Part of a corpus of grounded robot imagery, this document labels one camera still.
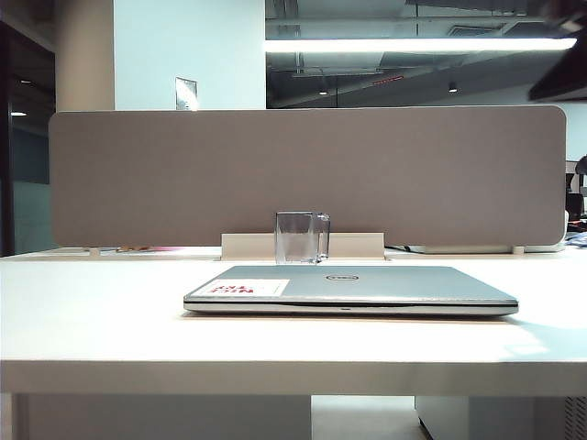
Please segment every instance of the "glass cup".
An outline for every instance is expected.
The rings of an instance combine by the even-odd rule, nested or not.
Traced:
[[[275,215],[275,262],[317,264],[328,258],[330,216],[308,211]]]

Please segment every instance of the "ceiling light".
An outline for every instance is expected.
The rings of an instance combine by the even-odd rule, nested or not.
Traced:
[[[318,94],[326,96],[328,94],[327,77],[324,76],[322,69],[320,69],[320,71],[322,72],[322,77],[320,78],[320,89],[318,90]]]
[[[268,39],[265,51],[465,53],[478,51],[566,50],[575,38],[397,38],[397,39]]]

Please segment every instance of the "desk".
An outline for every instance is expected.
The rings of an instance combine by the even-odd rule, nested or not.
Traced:
[[[196,316],[182,297],[231,263],[4,258],[2,390],[587,395],[587,251],[389,257],[377,264],[453,266],[514,295],[520,311],[489,321]]]

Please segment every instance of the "exposed ceiling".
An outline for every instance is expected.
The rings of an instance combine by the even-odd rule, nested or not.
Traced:
[[[4,0],[2,19],[14,32],[10,39],[13,127],[47,136],[55,112],[54,1]]]
[[[535,38],[561,35],[558,29],[547,26],[540,15],[546,2],[266,0],[266,38]],[[496,85],[496,78],[502,87],[531,83],[559,56],[560,53],[543,52],[469,55],[270,53],[267,55],[267,104],[269,108],[367,105],[368,102],[416,105],[427,101],[416,98],[423,92],[436,98],[439,94],[446,95],[448,81],[468,84],[466,89],[460,87],[461,94],[487,90],[487,82]],[[327,97],[318,94],[324,83],[328,86]]]
[[[11,104],[13,126],[46,136],[49,119],[55,113],[55,58],[51,52],[21,38],[10,44],[12,65]]]

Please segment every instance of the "laptop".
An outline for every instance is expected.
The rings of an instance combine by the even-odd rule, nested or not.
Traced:
[[[450,267],[235,266],[183,298],[209,314],[500,316],[517,300]]]

